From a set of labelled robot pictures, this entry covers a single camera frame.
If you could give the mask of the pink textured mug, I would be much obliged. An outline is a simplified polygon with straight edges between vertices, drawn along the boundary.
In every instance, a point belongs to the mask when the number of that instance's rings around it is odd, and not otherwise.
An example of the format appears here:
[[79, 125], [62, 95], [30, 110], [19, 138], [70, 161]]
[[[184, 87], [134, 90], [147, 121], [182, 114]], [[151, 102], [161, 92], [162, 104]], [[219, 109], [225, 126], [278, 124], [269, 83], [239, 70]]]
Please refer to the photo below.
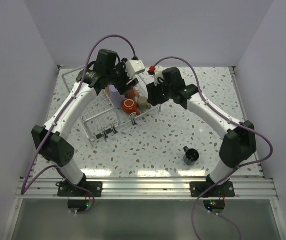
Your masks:
[[140, 93], [135, 89], [131, 89], [128, 92], [125, 93], [125, 97], [127, 99], [132, 99], [134, 100], [135, 98], [139, 98], [140, 97]]

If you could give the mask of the grey beige mug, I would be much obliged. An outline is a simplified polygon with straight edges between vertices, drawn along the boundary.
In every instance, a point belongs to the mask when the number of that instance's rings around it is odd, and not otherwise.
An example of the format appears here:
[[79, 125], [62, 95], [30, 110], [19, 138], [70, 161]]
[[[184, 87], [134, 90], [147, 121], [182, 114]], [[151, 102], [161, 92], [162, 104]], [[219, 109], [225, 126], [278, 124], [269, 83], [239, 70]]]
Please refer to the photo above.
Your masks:
[[148, 98], [146, 96], [141, 96], [137, 99], [138, 109], [141, 111], [145, 111], [151, 108], [151, 104], [148, 103]]

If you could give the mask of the dark blue glazed mug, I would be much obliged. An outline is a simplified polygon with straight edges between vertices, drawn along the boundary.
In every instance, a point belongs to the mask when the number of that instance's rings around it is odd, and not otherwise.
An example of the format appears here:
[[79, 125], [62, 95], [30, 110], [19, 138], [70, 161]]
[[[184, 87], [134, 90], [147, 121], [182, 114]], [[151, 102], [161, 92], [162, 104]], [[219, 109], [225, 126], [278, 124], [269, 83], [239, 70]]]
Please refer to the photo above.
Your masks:
[[194, 148], [188, 148], [185, 146], [183, 161], [187, 166], [193, 166], [200, 158], [199, 152]]

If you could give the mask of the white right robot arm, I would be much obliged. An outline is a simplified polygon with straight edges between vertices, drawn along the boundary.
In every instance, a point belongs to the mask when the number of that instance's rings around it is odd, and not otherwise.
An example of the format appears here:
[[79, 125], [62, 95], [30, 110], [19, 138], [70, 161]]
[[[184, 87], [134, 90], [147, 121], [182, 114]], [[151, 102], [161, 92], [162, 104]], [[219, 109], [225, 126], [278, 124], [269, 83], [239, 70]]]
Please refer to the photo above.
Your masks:
[[229, 174], [257, 151], [254, 125], [249, 120], [241, 122], [217, 109], [209, 99], [201, 95], [194, 85], [186, 85], [177, 67], [157, 69], [151, 66], [148, 74], [154, 82], [146, 86], [148, 103], [156, 106], [173, 100], [175, 104], [194, 113], [207, 123], [222, 139], [219, 162], [206, 177], [206, 192], [218, 196], [223, 190]]

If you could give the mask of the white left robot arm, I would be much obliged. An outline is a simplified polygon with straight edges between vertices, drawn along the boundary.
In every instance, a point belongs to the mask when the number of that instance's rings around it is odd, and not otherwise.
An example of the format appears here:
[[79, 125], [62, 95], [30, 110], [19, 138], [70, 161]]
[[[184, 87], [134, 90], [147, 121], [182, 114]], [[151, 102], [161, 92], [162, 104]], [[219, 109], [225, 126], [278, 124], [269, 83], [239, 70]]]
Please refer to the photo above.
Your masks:
[[143, 61], [134, 57], [117, 62], [118, 54], [101, 49], [95, 61], [86, 63], [67, 99], [43, 126], [32, 129], [37, 154], [53, 163], [75, 196], [86, 193], [85, 175], [74, 160], [75, 149], [68, 143], [72, 128], [85, 108], [109, 85], [124, 95], [138, 83], [136, 75], [145, 71]]

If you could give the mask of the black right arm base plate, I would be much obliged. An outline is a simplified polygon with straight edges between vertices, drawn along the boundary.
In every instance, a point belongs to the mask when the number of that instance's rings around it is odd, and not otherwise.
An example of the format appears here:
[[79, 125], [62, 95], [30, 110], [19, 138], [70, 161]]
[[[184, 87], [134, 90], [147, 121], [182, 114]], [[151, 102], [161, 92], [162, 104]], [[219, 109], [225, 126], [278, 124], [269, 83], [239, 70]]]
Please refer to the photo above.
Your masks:
[[222, 185], [216, 185], [214, 187], [205, 181], [191, 181], [189, 183], [189, 189], [191, 197], [193, 198], [233, 198], [236, 196], [234, 185], [230, 181], [227, 181]]

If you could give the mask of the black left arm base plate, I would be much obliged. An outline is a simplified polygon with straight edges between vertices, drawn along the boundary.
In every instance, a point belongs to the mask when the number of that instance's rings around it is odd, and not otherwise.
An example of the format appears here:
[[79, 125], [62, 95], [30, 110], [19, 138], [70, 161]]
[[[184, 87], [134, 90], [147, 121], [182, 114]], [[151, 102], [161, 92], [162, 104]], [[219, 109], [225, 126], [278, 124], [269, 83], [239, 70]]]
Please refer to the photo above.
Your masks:
[[58, 197], [89, 197], [91, 192], [94, 197], [101, 197], [103, 183], [101, 181], [86, 181], [81, 186], [72, 186], [67, 181], [57, 182]]

